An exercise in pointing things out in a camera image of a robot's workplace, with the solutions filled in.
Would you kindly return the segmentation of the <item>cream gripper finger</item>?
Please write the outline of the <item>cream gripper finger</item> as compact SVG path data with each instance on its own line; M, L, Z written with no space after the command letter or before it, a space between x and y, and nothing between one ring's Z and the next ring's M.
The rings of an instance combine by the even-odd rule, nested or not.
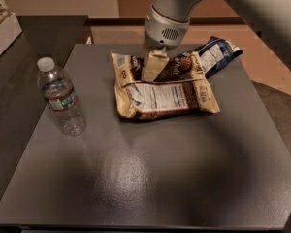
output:
M144 46L144 68L142 71L142 80L153 82L169 62L169 56L166 48L154 49Z

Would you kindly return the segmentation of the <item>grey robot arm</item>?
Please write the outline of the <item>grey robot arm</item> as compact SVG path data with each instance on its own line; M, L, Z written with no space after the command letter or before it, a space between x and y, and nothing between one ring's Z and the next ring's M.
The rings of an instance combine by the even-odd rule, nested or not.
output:
M145 17L145 43L177 48L202 0L152 0ZM291 71L291 0L224 0Z

